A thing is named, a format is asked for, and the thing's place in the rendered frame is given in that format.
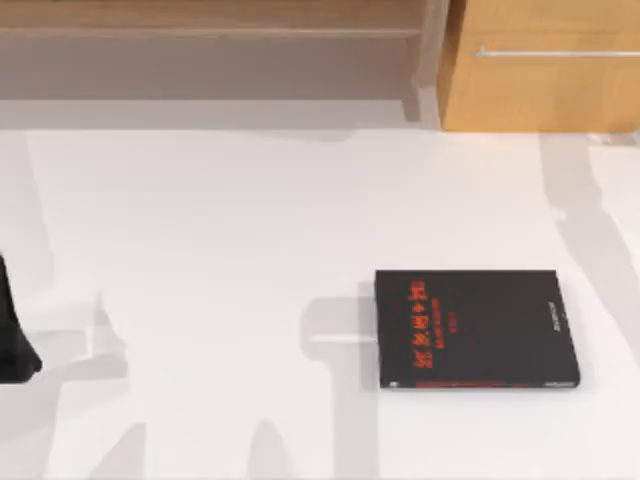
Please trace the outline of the black book with red lettering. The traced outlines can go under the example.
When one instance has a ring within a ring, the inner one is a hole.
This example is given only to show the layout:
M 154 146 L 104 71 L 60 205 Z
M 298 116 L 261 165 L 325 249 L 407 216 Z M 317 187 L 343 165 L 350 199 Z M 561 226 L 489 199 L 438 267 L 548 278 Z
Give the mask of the black book with red lettering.
M 553 270 L 378 270 L 374 298 L 385 389 L 580 384 Z

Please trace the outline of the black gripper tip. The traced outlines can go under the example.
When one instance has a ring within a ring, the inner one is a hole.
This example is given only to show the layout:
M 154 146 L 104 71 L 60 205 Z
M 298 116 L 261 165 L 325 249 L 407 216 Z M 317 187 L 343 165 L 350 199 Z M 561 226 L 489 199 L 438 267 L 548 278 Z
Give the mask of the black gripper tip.
M 0 255 L 0 385 L 28 382 L 43 363 L 17 317 L 4 257 Z

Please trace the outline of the open wooden shelf unit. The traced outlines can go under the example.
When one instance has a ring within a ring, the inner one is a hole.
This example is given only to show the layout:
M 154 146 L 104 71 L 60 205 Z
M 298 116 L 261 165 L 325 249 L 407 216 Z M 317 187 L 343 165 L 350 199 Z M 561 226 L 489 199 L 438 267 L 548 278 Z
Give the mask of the open wooden shelf unit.
M 0 0 L 0 128 L 434 128 L 448 6 Z

